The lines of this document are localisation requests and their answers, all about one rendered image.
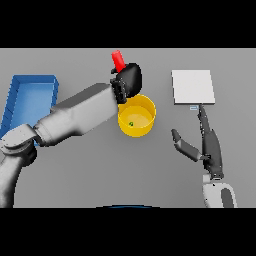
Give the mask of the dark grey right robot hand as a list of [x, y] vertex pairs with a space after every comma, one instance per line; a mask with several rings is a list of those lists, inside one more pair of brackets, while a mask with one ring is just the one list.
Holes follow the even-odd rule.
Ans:
[[202, 161], [203, 167], [209, 172], [211, 180], [223, 179], [220, 143], [215, 131], [210, 128], [208, 116], [202, 104], [199, 105], [198, 119], [202, 136], [202, 151], [199, 151], [196, 147], [183, 140], [176, 129], [171, 130], [174, 147], [190, 160], [194, 162]]

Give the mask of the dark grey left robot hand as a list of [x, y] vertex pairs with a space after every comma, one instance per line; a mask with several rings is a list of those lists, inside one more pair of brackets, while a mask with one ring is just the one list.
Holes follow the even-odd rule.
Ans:
[[118, 104], [125, 104], [128, 98], [136, 96], [141, 91], [142, 73], [138, 64], [129, 63], [120, 72], [113, 68], [111, 73], [116, 75], [110, 83]]

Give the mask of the red beaker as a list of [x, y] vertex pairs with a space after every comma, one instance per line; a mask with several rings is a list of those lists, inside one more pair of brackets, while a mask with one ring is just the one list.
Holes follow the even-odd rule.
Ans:
[[122, 54], [119, 50], [116, 50], [112, 53], [112, 60], [118, 72], [126, 67]]

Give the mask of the yellow bowl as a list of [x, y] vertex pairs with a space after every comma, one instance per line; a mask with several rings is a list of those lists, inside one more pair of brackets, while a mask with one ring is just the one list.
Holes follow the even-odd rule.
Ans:
[[118, 105], [118, 125], [127, 136], [139, 138], [148, 134], [155, 121], [156, 107], [147, 96], [138, 94]]

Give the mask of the pale square measuring scale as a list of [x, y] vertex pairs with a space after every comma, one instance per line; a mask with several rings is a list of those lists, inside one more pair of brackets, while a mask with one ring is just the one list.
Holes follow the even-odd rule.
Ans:
[[173, 70], [171, 76], [175, 105], [215, 104], [209, 70]]

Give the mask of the blue tray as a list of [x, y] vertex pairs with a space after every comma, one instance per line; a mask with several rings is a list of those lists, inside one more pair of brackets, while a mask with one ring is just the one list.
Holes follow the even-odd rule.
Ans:
[[56, 104], [55, 75], [13, 75], [0, 124], [0, 139], [22, 124], [33, 127]]

